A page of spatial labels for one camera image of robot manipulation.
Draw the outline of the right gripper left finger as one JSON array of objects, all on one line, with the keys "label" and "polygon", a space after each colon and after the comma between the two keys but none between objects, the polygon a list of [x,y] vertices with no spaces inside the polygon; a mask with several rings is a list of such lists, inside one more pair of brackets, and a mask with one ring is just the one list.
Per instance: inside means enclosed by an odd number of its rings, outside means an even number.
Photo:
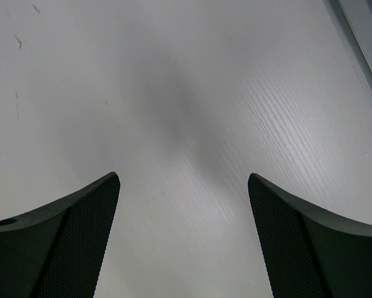
[{"label": "right gripper left finger", "polygon": [[0,220],[0,297],[93,297],[120,192],[111,172]]}]

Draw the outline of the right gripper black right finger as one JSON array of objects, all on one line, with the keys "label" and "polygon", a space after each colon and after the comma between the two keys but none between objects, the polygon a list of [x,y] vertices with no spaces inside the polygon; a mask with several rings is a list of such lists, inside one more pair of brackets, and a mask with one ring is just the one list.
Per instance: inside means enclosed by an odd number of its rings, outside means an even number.
[{"label": "right gripper black right finger", "polygon": [[252,173],[248,194],[274,297],[372,297],[372,225]]}]

